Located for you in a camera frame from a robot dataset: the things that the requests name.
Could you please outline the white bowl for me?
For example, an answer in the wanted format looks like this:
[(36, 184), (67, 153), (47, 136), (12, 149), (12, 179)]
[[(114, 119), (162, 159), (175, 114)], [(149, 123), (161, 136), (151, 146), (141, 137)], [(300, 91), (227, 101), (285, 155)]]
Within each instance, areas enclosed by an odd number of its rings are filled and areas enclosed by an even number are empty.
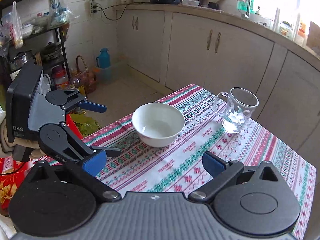
[(185, 126), (184, 115), (165, 103), (147, 103), (132, 115), (132, 124), (142, 142), (151, 147), (170, 145)]

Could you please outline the white kitchen cabinets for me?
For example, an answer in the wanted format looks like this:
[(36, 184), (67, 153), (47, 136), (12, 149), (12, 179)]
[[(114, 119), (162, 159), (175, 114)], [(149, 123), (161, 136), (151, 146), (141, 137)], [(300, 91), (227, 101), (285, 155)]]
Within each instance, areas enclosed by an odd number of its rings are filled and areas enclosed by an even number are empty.
[(319, 56), (238, 17), (199, 7), (137, 4), (116, 10), (129, 66), (171, 90), (194, 83), (217, 94), (254, 93), (252, 117), (319, 165)]

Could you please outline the wicker basket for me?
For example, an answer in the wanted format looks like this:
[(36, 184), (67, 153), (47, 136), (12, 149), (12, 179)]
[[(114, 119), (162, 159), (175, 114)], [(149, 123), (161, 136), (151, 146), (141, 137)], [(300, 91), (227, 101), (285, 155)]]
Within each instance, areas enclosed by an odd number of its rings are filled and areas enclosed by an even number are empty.
[[(84, 64), (85, 70), (81, 71), (79, 67), (79, 60)], [(84, 87), (86, 91), (86, 96), (94, 92), (97, 88), (97, 76), (93, 71), (90, 71), (84, 58), (81, 55), (76, 57), (76, 72), (73, 77), (78, 76), (84, 81)]]

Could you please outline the cooking oil bottle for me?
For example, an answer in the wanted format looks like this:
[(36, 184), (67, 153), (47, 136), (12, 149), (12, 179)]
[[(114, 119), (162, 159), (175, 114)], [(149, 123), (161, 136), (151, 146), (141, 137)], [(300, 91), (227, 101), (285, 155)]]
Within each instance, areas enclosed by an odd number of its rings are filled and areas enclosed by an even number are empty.
[(69, 88), (78, 89), (83, 96), (86, 96), (84, 81), (78, 76), (71, 78), (69, 82)]

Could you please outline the blue thermos jug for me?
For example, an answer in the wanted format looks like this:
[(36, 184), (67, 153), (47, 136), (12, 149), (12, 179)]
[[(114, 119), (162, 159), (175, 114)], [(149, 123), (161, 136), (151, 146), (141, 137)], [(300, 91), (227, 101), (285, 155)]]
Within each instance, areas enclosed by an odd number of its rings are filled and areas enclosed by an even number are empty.
[(96, 57), (97, 67), (106, 69), (111, 66), (110, 55), (107, 48), (101, 48), (99, 56)]

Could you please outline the patterned red green tablecloth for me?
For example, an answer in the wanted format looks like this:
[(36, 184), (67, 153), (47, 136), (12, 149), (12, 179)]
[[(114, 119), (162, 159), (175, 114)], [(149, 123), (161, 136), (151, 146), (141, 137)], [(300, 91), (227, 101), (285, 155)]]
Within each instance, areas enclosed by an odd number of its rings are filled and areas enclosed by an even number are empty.
[(176, 140), (164, 148), (143, 143), (131, 116), (87, 136), (87, 145), (115, 147), (121, 155), (108, 161), (98, 179), (121, 194), (128, 191), (183, 192), (189, 194), (210, 181), (202, 166), (209, 151), (219, 158), (238, 160), (246, 166), (271, 161), (294, 192), (301, 213), (293, 234), (302, 239), (310, 218), (316, 183), (316, 169), (292, 148), (254, 120), (248, 120), (238, 134), (221, 125), (221, 100), (198, 85), (188, 85), (161, 99), (176, 107), (185, 118), (185, 127)]

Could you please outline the clear glass mug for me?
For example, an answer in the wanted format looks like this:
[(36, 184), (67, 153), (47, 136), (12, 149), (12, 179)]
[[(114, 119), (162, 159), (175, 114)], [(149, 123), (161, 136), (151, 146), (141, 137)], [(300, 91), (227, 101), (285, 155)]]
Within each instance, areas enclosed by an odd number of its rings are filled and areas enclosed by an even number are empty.
[[(227, 99), (223, 111), (218, 111), (216, 104), (224, 97)], [(232, 88), (229, 93), (217, 94), (214, 103), (214, 112), (222, 118), (222, 126), (228, 133), (239, 133), (245, 123), (250, 119), (255, 109), (259, 106), (258, 98), (249, 90), (240, 87)]]

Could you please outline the clear plastic bag hanging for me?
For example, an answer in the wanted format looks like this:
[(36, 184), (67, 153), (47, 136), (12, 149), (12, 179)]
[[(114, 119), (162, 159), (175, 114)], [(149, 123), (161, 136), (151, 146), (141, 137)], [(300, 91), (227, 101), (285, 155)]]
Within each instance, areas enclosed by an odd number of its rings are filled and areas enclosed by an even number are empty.
[(47, 29), (55, 29), (70, 24), (79, 17), (70, 9), (68, 0), (49, 0)]

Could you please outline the black metal shelf rack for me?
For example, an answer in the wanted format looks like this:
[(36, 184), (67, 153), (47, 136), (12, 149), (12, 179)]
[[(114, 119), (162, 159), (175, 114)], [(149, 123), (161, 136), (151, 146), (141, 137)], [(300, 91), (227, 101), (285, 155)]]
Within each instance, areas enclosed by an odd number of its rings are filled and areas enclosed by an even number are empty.
[[(1, 0), (1, 16), (2, 16), (3, 9), (7, 8), (9, 5), (12, 5), (13, 2), (21, 2), (21, 1), (23, 1), (23, 0)], [(67, 61), (66, 49), (65, 49), (66, 38), (63, 35), (64, 34), (64, 32), (63, 32), (64, 26), (57, 26), (55, 28), (49, 28), (49, 27), (47, 27), (47, 24), (45, 24), (44, 26), (41, 26), (39, 24), (32, 23), (32, 25), (33, 25), (33, 32), (28, 37), (25, 37), (24, 40), (37, 37), (39, 35), (42, 35), (44, 33), (49, 32), (49, 31), (54, 31), (56, 41), (61, 43), (61, 51), (62, 51), (61, 56), (59, 56), (59, 58), (57, 60), (45, 62), (44, 66), (47, 69), (49, 69), (49, 68), (53, 68), (53, 67), (57, 66), (58, 64), (62, 64), (68, 77), (71, 77), (69, 66), (68, 66), (68, 61)]]

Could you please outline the wall power strip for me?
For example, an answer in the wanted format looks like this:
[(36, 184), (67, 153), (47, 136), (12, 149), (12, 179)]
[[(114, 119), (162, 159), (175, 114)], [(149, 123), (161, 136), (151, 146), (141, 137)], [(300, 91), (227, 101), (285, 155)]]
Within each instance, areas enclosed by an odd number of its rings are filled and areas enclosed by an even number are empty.
[(90, 7), (90, 12), (92, 14), (96, 13), (97, 12), (97, 3), (95, 0), (90, 0), (89, 1), (89, 7)]

